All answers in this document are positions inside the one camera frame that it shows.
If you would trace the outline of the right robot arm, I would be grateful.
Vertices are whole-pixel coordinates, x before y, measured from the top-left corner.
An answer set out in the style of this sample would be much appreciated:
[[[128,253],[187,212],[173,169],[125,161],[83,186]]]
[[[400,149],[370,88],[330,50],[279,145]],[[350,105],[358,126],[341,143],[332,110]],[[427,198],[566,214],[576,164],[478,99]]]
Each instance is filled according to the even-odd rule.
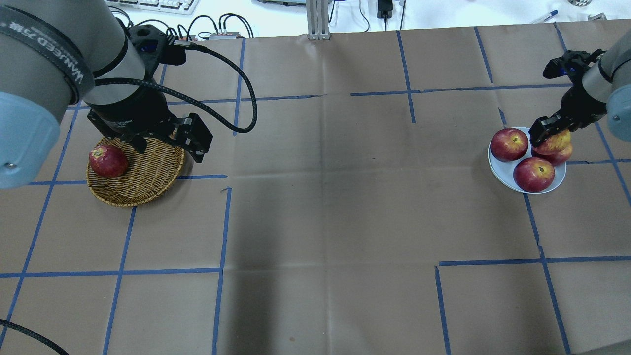
[[[592,53],[567,50],[551,59],[542,73],[546,79],[567,76],[572,87],[560,108],[539,117],[529,129],[530,144],[539,147],[564,130],[575,131],[607,116],[617,139],[631,139],[631,34],[624,34],[609,50]]]

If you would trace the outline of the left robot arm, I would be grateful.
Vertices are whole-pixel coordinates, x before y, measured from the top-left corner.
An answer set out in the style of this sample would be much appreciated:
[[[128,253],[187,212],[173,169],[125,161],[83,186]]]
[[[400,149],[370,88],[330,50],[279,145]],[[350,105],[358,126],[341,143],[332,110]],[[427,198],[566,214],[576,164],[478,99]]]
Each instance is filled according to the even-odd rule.
[[[173,115],[153,78],[185,63],[190,45],[151,25],[126,29],[101,0],[3,0],[1,188],[36,178],[79,101],[104,137],[138,153],[158,139],[202,162],[212,134],[196,114]]]

